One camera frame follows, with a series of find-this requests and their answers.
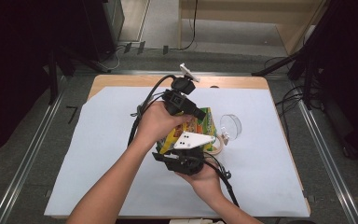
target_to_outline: metal frame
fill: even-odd
[[[338,199],[341,202],[345,215],[347,216],[348,222],[351,224],[358,224],[358,209],[356,203],[351,196],[344,178],[338,170],[328,145],[324,141],[324,137],[319,129],[312,111],[308,110],[307,106],[302,101],[299,103],[299,107],[304,120],[307,122],[308,128],[310,129],[310,134],[312,135],[316,148],[319,151],[319,155],[321,156],[322,162],[324,163],[324,168],[330,177]]]
[[[22,159],[22,162],[11,180],[4,198],[0,203],[0,223],[6,223],[7,218],[10,215],[10,212],[14,206],[14,203],[17,201],[21,193],[22,186],[25,183],[25,180],[31,170],[34,160],[37,156],[39,148],[41,147],[43,140],[48,132],[48,128],[57,112],[58,107],[60,106],[64,89],[66,87],[66,78],[61,77],[60,86],[62,86],[61,91],[59,92],[55,101],[48,106],[45,116],[39,124],[39,127],[34,134],[34,138],[31,141],[31,144],[28,146],[28,149]]]

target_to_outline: white plastic piece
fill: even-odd
[[[220,127],[225,145],[228,144],[228,140],[233,141],[238,138],[242,132],[241,121],[233,114],[223,115],[220,119]]]
[[[180,70],[182,70],[182,73],[185,77],[191,77],[194,81],[200,82],[200,78],[196,77],[195,75],[191,74],[190,70],[185,67],[184,63],[181,63]]]
[[[216,137],[200,134],[200,133],[188,133],[183,132],[176,143],[173,145],[175,149],[191,149],[193,147],[199,147],[214,141]]]

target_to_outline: black device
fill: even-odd
[[[196,89],[191,77],[177,77],[171,84],[171,90],[166,90],[162,94],[165,108],[170,115],[180,112],[193,115],[197,119],[203,120],[205,113],[197,108],[197,105],[190,101],[186,96]]]
[[[164,154],[153,152],[156,161],[162,161],[169,171],[194,175],[202,170],[204,153],[201,147],[171,149]]]
[[[192,81],[193,77],[186,75],[184,77],[175,77],[173,75],[166,76],[156,84],[153,90],[146,97],[144,103],[138,106],[136,113],[137,118],[132,126],[129,144],[135,135],[135,130],[142,118],[143,113],[148,108],[147,106],[152,103],[151,98],[154,91],[159,84],[168,77],[173,79],[171,84],[172,88],[163,92],[160,97],[164,100],[165,108],[169,114],[176,115],[183,112],[185,114],[193,115],[195,118],[200,120],[205,118],[205,112],[197,108],[197,105],[186,97],[186,94],[190,94],[196,89]],[[186,150],[172,149],[165,154],[153,153],[153,156],[156,161],[163,161],[167,165],[168,170],[185,175],[198,173],[202,169],[202,161],[204,161],[204,154],[202,148],[200,147],[194,147]]]
[[[185,72],[184,77],[176,77],[174,75],[167,75],[163,77],[152,89],[151,92],[147,95],[145,101],[138,105],[137,113],[132,114],[136,116],[136,120],[133,122],[132,130],[130,134],[130,139],[128,145],[131,143],[133,136],[135,136],[135,131],[138,127],[140,120],[142,119],[143,113],[147,110],[148,106],[155,102],[159,97],[164,100],[165,108],[171,115],[175,115],[179,112],[184,112],[186,114],[193,115],[197,119],[204,119],[206,114],[199,108],[196,104],[187,99],[186,95],[189,95],[193,90],[196,89],[193,79],[195,78],[189,74],[189,70],[185,68],[184,64],[181,64],[182,71]],[[173,82],[171,84],[172,89],[166,90],[163,92],[157,99],[153,99],[153,93],[156,88],[161,84],[165,79],[172,78]],[[156,161],[162,161],[167,166],[167,169],[170,171],[178,172],[184,175],[194,175],[202,170],[203,165],[206,164],[216,171],[222,181],[227,187],[228,194],[230,195],[232,202],[239,206],[237,199],[235,198],[234,191],[232,190],[231,185],[228,183],[228,179],[231,177],[229,171],[226,172],[224,166],[212,155],[209,155],[213,159],[216,165],[211,164],[205,159],[205,152],[201,147],[192,147],[191,149],[171,149],[164,154],[152,153]]]

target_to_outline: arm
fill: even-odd
[[[80,200],[67,223],[115,223],[146,153],[175,126],[189,119],[190,116],[171,116],[162,102],[153,103],[144,113],[132,143]]]
[[[220,188],[219,176],[211,167],[204,165],[202,170],[195,175],[177,174],[187,181],[197,195],[227,224],[260,223],[225,197]]]

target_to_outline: colorful package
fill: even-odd
[[[201,108],[201,110],[206,114],[204,120],[193,118],[189,122],[178,125],[167,135],[167,137],[157,142],[157,151],[159,154],[165,154],[168,150],[173,149],[173,145],[183,131],[216,136],[216,128],[213,123],[211,108],[206,107]],[[201,147],[203,147],[204,151],[213,151],[213,142]]]

